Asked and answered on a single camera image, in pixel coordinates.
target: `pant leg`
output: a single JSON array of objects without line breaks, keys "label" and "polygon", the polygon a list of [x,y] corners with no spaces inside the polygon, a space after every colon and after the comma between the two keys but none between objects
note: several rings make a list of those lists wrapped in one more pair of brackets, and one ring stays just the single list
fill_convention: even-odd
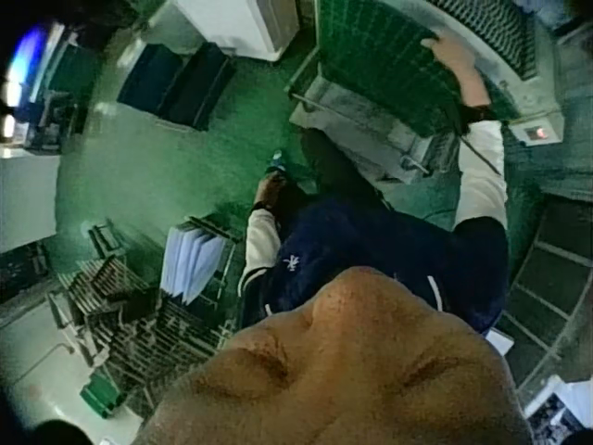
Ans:
[{"label": "pant leg", "polygon": [[322,194],[337,194],[359,205],[383,206],[377,190],[360,175],[327,134],[317,129],[304,130],[301,148],[307,163],[315,171]]}]

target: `navy jacket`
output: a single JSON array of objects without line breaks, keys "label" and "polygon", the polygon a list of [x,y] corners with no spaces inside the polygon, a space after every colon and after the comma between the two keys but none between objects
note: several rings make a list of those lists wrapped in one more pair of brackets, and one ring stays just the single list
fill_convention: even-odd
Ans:
[{"label": "navy jacket", "polygon": [[404,213],[326,198],[301,211],[275,265],[244,289],[243,327],[265,318],[266,305],[272,312],[302,305],[354,266],[396,278],[485,333],[504,305],[508,243],[503,226],[488,217],[448,232]]}]

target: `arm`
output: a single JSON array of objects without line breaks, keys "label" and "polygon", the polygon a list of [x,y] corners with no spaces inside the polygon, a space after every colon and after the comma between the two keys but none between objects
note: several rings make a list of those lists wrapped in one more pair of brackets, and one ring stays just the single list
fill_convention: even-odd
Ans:
[{"label": "arm", "polygon": [[[426,39],[422,45],[429,47],[435,57],[450,69],[460,83],[461,98],[467,107],[488,107],[488,91],[471,51],[443,32],[439,40]],[[466,139],[500,173],[494,173],[479,159],[464,141],[461,142],[459,166],[461,176],[460,202],[455,224],[480,217],[490,217],[506,229],[507,184],[504,180],[504,146],[499,121],[479,121],[470,125]]]},{"label": "arm", "polygon": [[239,297],[253,280],[264,275],[276,262],[280,238],[273,215],[265,209],[249,216],[246,236],[246,266],[239,281]]},{"label": "arm", "polygon": [[255,208],[249,216],[246,236],[246,266],[239,280],[239,297],[243,297],[248,285],[264,275],[276,262],[280,250],[280,237],[276,221],[271,214],[285,180],[278,173],[259,182]]}]

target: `white logo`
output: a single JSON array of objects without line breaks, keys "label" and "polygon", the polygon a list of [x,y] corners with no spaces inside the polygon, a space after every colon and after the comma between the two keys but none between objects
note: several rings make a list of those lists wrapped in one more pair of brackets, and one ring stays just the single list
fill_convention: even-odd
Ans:
[{"label": "white logo", "polygon": [[283,260],[283,262],[286,262],[288,264],[286,266],[286,269],[288,269],[290,272],[294,272],[297,269],[299,258],[294,255],[291,255],[290,260]]}]

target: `red light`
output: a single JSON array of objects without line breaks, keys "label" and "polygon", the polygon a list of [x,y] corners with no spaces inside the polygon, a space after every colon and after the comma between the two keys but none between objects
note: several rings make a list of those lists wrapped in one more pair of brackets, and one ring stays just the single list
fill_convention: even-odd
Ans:
[{"label": "red light", "polygon": [[539,127],[537,129],[536,133],[537,133],[537,137],[538,138],[540,138],[540,139],[548,139],[548,135],[546,134],[546,131],[543,128]]}]

